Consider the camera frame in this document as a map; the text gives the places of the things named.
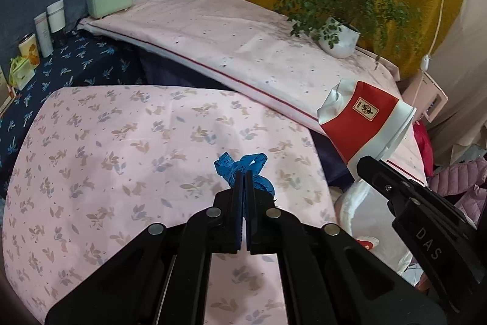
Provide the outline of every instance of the red fabric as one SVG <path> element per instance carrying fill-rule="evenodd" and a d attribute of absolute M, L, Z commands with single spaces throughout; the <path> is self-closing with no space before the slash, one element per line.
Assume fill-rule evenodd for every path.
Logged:
<path fill-rule="evenodd" d="M 373 120 L 368 120 L 354 110 L 357 100 L 363 98 L 379 112 Z M 326 135 L 337 148 L 345 163 L 370 141 L 386 123 L 398 99 L 385 91 L 358 81 L 347 106 L 340 114 L 321 125 Z"/>
<path fill-rule="evenodd" d="M 426 127 L 421 120 L 412 124 L 412 129 L 415 132 L 415 140 L 418 143 L 421 159 L 423 159 L 423 166 L 425 168 L 425 175 L 427 177 L 433 176 L 433 148 L 429 140 Z"/>

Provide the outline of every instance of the white cloth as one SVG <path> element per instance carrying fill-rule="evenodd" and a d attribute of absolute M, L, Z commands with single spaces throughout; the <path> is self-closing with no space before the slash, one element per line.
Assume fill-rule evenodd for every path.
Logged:
<path fill-rule="evenodd" d="M 322 134 L 317 109 L 341 78 L 401 98 L 373 58 L 355 51 L 335 59 L 309 38 L 289 36 L 285 16 L 245 0 L 134 0 L 126 12 L 79 27 L 173 59 Z M 411 127 L 390 161 L 425 183 Z"/>
<path fill-rule="evenodd" d="M 485 146 L 479 139 L 487 124 L 486 3 L 464 0 L 428 69 L 449 99 L 429 127 L 437 164 L 455 162 L 472 143 Z"/>

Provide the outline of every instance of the white flower pot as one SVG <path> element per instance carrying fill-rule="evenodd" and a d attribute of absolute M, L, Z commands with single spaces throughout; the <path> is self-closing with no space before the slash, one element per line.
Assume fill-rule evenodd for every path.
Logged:
<path fill-rule="evenodd" d="M 328 17 L 326 24 L 338 25 L 342 30 L 338 31 L 339 42 L 333 45 L 331 48 L 327 40 L 323 39 L 323 36 L 318 40 L 320 47 L 325 50 L 328 54 L 334 56 L 335 58 L 345 58 L 351 56 L 355 51 L 355 46 L 360 37 L 360 32 L 351 30 L 342 23 L 335 20 L 333 17 Z"/>

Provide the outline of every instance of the bag label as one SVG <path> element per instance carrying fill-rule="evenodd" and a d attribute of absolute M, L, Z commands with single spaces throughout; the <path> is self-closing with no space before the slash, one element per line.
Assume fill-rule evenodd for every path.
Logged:
<path fill-rule="evenodd" d="M 372 121 L 376 114 L 378 114 L 379 109 L 365 101 L 362 97 L 359 97 L 354 105 L 354 111 L 360 113 L 367 120 Z"/>

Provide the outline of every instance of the blue measuring tape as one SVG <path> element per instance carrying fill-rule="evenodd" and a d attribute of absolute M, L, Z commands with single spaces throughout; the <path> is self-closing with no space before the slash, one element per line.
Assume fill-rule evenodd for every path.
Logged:
<path fill-rule="evenodd" d="M 242 156 L 240 160 L 234 161 L 228 152 L 225 152 L 216 160 L 215 168 L 217 174 L 223 177 L 231 188 L 235 185 L 235 173 L 237 171 L 241 171 L 242 174 L 252 171 L 254 188 L 266 191 L 274 197 L 274 187 L 269 179 L 259 175 L 266 161 L 267 156 L 264 153 L 248 154 Z"/>

